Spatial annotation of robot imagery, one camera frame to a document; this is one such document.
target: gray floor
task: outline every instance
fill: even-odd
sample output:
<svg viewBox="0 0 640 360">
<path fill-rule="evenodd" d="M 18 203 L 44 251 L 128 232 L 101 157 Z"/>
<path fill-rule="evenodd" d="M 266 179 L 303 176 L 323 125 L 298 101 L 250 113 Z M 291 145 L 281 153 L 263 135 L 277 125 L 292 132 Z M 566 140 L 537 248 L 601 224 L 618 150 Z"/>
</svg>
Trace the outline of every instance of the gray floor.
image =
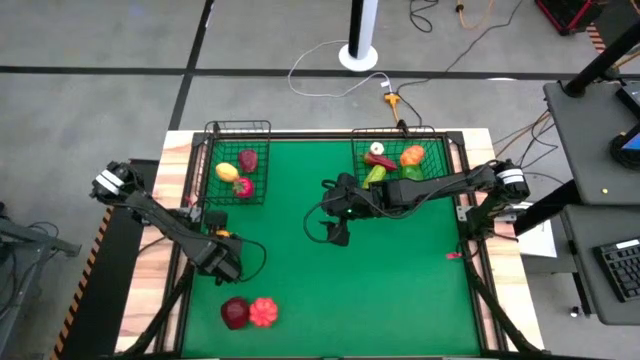
<svg viewBox="0 0 640 360">
<path fill-rule="evenodd" d="M 204 0 L 114 0 L 84 3 L 8 0 L 0 3 L 0 65 L 182 67 L 189 56 Z M 443 70 L 477 36 L 459 28 L 453 0 L 427 12 L 435 26 L 422 34 L 408 22 L 405 0 L 380 2 L 375 45 L 379 68 Z M 484 2 L 467 1 L 470 22 Z M 497 0 L 492 23 L 508 17 L 514 1 Z M 199 67 L 288 68 L 305 50 L 346 37 L 348 1 L 217 0 Z M 340 68 L 337 46 L 314 53 L 302 68 Z M 562 38 L 525 0 L 511 27 L 483 39 L 454 71 L 563 73 L 584 66 L 595 50 L 585 34 Z M 404 82 L 393 80 L 393 84 Z M 104 207 L 87 194 L 109 160 L 157 159 L 180 77 L 0 74 L 0 200 L 22 224 L 53 221 L 61 237 L 84 244 L 75 259 L 55 258 L 42 294 L 21 329 L 23 353 L 49 354 L 69 305 Z M 355 79 L 295 79 L 307 92 L 339 92 Z M 535 120 L 544 110 L 542 82 L 434 80 L 403 95 L 435 127 L 488 127 L 493 139 Z M 216 119 L 267 119 L 275 129 L 392 125 L 383 89 L 374 80 L 340 99 L 293 94 L 283 78 L 196 77 L 181 129 Z M 416 118 L 405 107 L 409 123 Z M 554 129 L 542 136 L 559 144 Z M 528 139 L 503 158 L 521 156 Z M 535 146 L 527 163 L 545 148 Z M 570 179 L 560 150 L 531 166 Z M 530 176 L 532 198 L 557 184 Z M 547 348 L 563 354 L 632 359 L 636 328 L 574 320 L 565 309 L 575 289 L 561 277 L 531 277 Z"/>
</svg>

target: black wire basket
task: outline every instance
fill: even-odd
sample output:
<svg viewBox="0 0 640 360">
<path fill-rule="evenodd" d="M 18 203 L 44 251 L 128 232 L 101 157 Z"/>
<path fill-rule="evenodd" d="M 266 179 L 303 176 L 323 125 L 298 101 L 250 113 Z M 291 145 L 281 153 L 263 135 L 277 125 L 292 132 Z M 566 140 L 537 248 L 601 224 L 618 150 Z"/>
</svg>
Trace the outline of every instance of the black wire basket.
<svg viewBox="0 0 640 360">
<path fill-rule="evenodd" d="M 212 205 L 261 205 L 267 194 L 269 170 L 269 143 L 271 123 L 266 120 L 211 121 L 205 125 L 204 139 L 198 145 L 198 172 L 195 191 L 201 206 Z M 238 161 L 243 150 L 254 150 L 258 165 L 251 173 L 245 173 Z M 233 165 L 240 175 L 253 183 L 254 194 L 241 198 L 233 192 L 233 184 L 222 181 L 216 174 L 216 165 Z"/>
<path fill-rule="evenodd" d="M 422 146 L 425 150 L 425 157 L 420 162 L 420 169 L 425 179 L 445 176 L 448 173 L 444 148 L 448 144 L 443 143 L 442 134 L 436 136 L 430 127 L 354 129 L 351 133 L 351 150 L 353 172 L 359 184 L 364 182 L 373 168 L 364 162 L 364 156 L 369 152 L 373 142 L 381 143 L 384 146 L 383 155 L 398 166 L 397 171 L 387 172 L 385 180 L 401 178 L 400 156 L 405 149 L 413 145 Z"/>
</svg>

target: green mat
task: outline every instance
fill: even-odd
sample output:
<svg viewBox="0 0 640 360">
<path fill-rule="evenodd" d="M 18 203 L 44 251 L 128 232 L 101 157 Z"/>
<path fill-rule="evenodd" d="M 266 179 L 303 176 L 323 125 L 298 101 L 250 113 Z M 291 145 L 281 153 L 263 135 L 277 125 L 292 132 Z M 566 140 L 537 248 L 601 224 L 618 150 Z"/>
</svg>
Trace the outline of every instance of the green mat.
<svg viewBox="0 0 640 360">
<path fill-rule="evenodd" d="M 353 221 L 347 248 L 317 244 L 302 218 L 322 199 L 321 180 L 353 171 L 350 143 L 273 141 L 270 156 L 264 205 L 219 207 L 230 231 L 267 247 L 267 265 L 247 283 L 195 277 L 184 357 L 479 353 L 463 263 L 445 258 L 458 241 L 451 199 L 404 220 Z M 439 156 L 428 160 L 444 162 L 442 146 Z M 320 210 L 311 217 L 316 237 L 326 236 L 317 225 L 326 218 Z M 244 245 L 247 275 L 261 259 L 259 248 Z M 234 296 L 273 298 L 277 322 L 230 331 L 220 306 Z"/>
</svg>

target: metal frame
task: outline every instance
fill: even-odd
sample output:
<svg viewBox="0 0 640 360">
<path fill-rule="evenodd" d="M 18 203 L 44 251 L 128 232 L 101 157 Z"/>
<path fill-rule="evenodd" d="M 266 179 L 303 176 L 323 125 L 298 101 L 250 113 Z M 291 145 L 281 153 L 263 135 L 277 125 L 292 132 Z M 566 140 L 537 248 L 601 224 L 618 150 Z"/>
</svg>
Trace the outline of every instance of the metal frame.
<svg viewBox="0 0 640 360">
<path fill-rule="evenodd" d="M 248 136 L 251 137 L 255 137 L 256 134 L 248 134 Z M 316 140 L 316 141 L 321 141 L 321 140 L 343 140 L 343 141 L 350 141 L 350 136 L 351 136 L 351 132 L 350 131 L 317 131 L 317 132 L 299 132 L 299 131 L 275 131 L 275 132 L 271 132 L 270 134 L 271 136 L 271 141 L 279 141 L 279 140 Z M 402 137 L 402 132 L 398 132 L 397 133 L 398 137 Z M 429 137 L 429 138 L 433 138 L 433 139 L 437 139 L 437 140 L 441 140 L 442 144 L 444 146 L 444 153 L 445 153 L 445 161 L 448 167 L 448 170 L 450 173 L 454 172 L 454 168 L 453 168 L 453 158 L 452 158 L 452 154 L 451 154 L 451 148 L 450 145 L 454 145 L 457 147 L 458 153 L 460 155 L 460 164 L 462 166 L 462 170 L 463 171 L 468 171 L 470 170 L 469 168 L 469 162 L 468 162 L 468 158 L 467 158 L 467 153 L 466 153 L 466 148 L 465 148 L 465 144 L 464 144 L 464 140 L 462 137 L 462 133 L 461 132 L 425 132 L 425 136 Z M 187 176 L 185 179 L 185 185 L 184 185 L 184 190 L 183 190 L 183 200 L 182 200 L 182 206 L 186 206 L 187 204 L 187 200 L 186 198 L 191 194 L 192 190 L 193 190 L 193 184 L 194 182 L 196 182 L 194 179 L 194 176 L 196 176 L 196 174 L 198 173 L 198 151 L 196 151 L 196 149 L 199 148 L 199 146 L 204 142 L 205 140 L 205 134 L 203 132 L 197 132 L 194 133 L 193 135 L 193 139 L 192 139 L 192 151 L 191 154 L 189 156 L 189 163 L 188 163 L 188 167 L 187 167 Z M 209 151 L 204 151 L 204 155 L 205 157 L 203 159 L 201 159 L 201 161 L 204 161 L 205 164 L 210 161 L 210 157 L 208 155 Z M 206 178 L 203 179 L 201 181 L 201 183 L 206 182 Z M 475 195 L 472 194 L 467 194 L 467 196 L 469 197 L 469 201 L 471 204 L 476 204 L 476 199 L 475 199 Z M 452 216 L 456 217 L 456 222 L 458 225 L 458 229 L 461 229 L 461 222 L 458 220 L 458 217 L 456 216 L 456 206 L 461 205 L 460 204 L 460 198 L 458 196 L 456 197 L 452 197 L 452 201 L 453 201 L 453 213 Z M 484 242 L 479 242 L 477 244 L 479 246 L 479 253 L 478 256 L 480 258 L 480 263 L 482 266 L 482 271 L 483 271 L 483 278 L 484 281 L 486 283 L 486 285 L 489 287 L 491 293 L 496 296 L 496 290 L 495 290 L 495 284 L 493 281 L 493 276 L 491 274 L 491 265 L 489 263 L 489 256 L 488 256 L 488 252 L 486 249 L 486 246 L 484 244 Z M 468 249 L 468 243 L 466 241 L 464 241 L 464 246 L 466 246 L 466 250 L 467 252 L 469 251 Z M 178 270 L 178 260 L 180 257 L 180 247 L 178 245 L 174 245 L 173 249 L 172 249 L 172 254 L 171 254 L 171 259 L 169 262 L 169 269 L 170 269 L 170 273 L 168 274 L 169 277 L 167 279 L 167 282 L 165 284 L 165 294 L 169 293 L 171 291 L 171 289 L 173 288 L 173 286 L 175 285 L 175 279 L 176 279 L 176 274 L 177 274 L 177 270 Z M 464 266 L 465 266 L 465 273 L 467 274 L 467 277 L 469 277 L 469 262 L 465 261 L 464 262 Z M 188 316 L 188 311 L 189 311 L 189 297 L 191 294 L 191 287 L 193 285 L 193 281 L 189 281 L 189 283 L 186 286 L 186 290 L 185 293 L 182 297 L 181 303 L 180 303 L 180 311 L 178 314 L 178 323 L 177 323 L 177 329 L 176 329 L 176 337 L 174 339 L 174 347 L 173 349 L 171 349 L 172 353 L 174 354 L 182 354 L 182 350 L 183 350 L 183 343 L 184 343 L 184 333 L 185 333 L 185 328 L 186 328 L 186 321 L 187 321 L 187 316 Z M 478 337 L 478 344 L 480 346 L 480 350 L 481 351 L 486 351 L 489 350 L 488 346 L 487 346 L 487 338 L 486 338 L 486 332 L 484 329 L 484 322 L 483 322 L 483 317 L 482 317 L 482 310 L 480 307 L 480 302 L 479 302 L 479 294 L 472 288 L 471 283 L 468 284 L 469 287 L 469 295 L 470 295 L 470 300 L 471 300 L 471 306 L 473 309 L 473 314 L 474 314 L 474 323 L 476 326 L 476 334 Z M 491 314 L 492 319 L 493 319 L 493 324 L 494 324 L 494 330 L 497 334 L 497 343 L 498 343 L 498 349 L 499 350 L 507 350 L 507 342 L 506 342 L 506 337 L 504 335 L 504 332 L 501 330 L 497 319 L 493 316 L 493 314 Z M 156 345 L 156 347 L 154 348 L 155 352 L 163 352 L 166 351 L 164 350 L 164 344 L 165 344 L 165 337 L 166 337 L 166 330 L 163 333 L 159 333 L 157 338 L 156 338 L 156 344 L 160 344 L 160 345 Z"/>
</svg>

